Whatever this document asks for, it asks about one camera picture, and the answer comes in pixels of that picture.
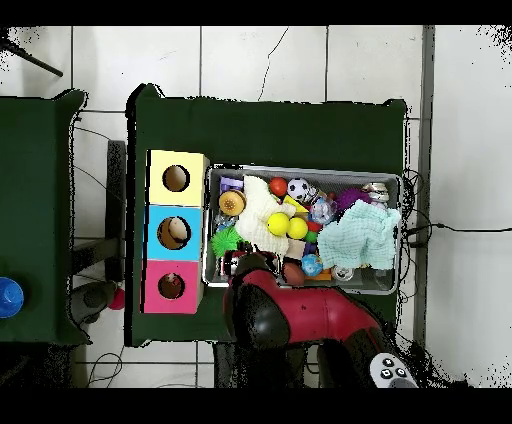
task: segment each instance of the round hole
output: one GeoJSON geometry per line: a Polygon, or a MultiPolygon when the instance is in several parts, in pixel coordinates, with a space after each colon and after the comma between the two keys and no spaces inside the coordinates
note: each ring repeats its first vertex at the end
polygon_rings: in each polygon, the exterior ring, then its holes
{"type": "Polygon", "coordinates": [[[165,218],[158,226],[157,238],[166,249],[181,249],[190,240],[190,227],[187,221],[179,216],[165,218]]]}
{"type": "Polygon", "coordinates": [[[166,299],[178,299],[185,291],[185,282],[178,274],[166,274],[158,280],[158,291],[166,299]]]}
{"type": "Polygon", "coordinates": [[[162,181],[167,190],[179,192],[190,184],[190,174],[181,165],[171,165],[164,171],[162,181]]]}

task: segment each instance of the green table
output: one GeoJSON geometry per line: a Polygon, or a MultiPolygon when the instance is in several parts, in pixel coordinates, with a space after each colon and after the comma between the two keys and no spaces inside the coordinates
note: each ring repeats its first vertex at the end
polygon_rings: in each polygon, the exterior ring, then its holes
{"type": "MultiPolygon", "coordinates": [[[[310,105],[173,99],[161,97],[151,84],[139,86],[127,104],[126,237],[127,256],[133,260],[126,263],[126,344],[137,346],[147,339],[230,340],[222,316],[222,288],[207,287],[195,315],[139,312],[147,150],[199,152],[211,163],[401,175],[405,107],[402,100],[310,105]]],[[[396,292],[355,297],[383,320],[395,320],[396,292]]]]}
{"type": "Polygon", "coordinates": [[[0,97],[0,275],[25,303],[0,319],[0,342],[81,344],[68,317],[71,275],[70,126],[85,94],[55,99],[0,97]]]}

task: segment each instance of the blue box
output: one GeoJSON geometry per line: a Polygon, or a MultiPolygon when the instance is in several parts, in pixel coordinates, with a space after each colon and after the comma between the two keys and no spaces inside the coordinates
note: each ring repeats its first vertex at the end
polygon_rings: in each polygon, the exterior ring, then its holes
{"type": "Polygon", "coordinates": [[[201,259],[202,209],[184,206],[149,205],[147,259],[199,261],[201,259]],[[171,250],[158,240],[158,227],[166,218],[179,217],[189,229],[190,238],[181,248],[171,250]]]}

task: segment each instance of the white cloth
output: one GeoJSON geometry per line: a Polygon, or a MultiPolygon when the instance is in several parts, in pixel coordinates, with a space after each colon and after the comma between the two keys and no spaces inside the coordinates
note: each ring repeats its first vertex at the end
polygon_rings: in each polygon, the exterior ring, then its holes
{"type": "Polygon", "coordinates": [[[236,231],[259,250],[284,256],[288,251],[288,238],[286,235],[275,236],[268,231],[267,221],[270,215],[277,212],[283,212],[291,218],[295,214],[295,206],[288,203],[279,205],[268,191],[267,183],[250,175],[244,177],[244,194],[247,203],[238,216],[236,231]]]}

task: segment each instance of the gray plastic bin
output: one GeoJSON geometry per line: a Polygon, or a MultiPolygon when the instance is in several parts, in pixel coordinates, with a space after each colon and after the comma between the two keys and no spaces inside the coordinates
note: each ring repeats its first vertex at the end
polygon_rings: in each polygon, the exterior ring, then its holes
{"type": "MultiPolygon", "coordinates": [[[[217,200],[220,195],[220,178],[222,176],[226,176],[243,179],[244,175],[260,177],[267,182],[273,177],[283,177],[286,180],[302,177],[325,193],[333,191],[336,194],[346,188],[361,188],[364,184],[370,182],[382,182],[386,184],[389,192],[390,199],[388,206],[390,208],[398,209],[401,213],[402,179],[398,175],[317,169],[274,168],[250,165],[240,166],[237,167],[237,169],[230,169],[225,168],[223,165],[212,165],[206,173],[206,179],[210,191],[210,204],[205,210],[203,240],[204,250],[202,278],[208,286],[228,286],[227,277],[220,277],[217,275],[218,272],[216,268],[218,266],[218,261],[213,254],[209,242],[211,235],[213,234],[213,220],[219,212],[217,200]]],[[[354,276],[349,281],[341,282],[334,279],[331,281],[306,280],[306,285],[320,287],[336,285],[343,288],[346,292],[359,294],[386,295],[392,293],[396,289],[400,278],[400,229],[401,223],[397,226],[394,269],[388,271],[376,271],[371,268],[356,269],[354,270],[354,276]]]]}

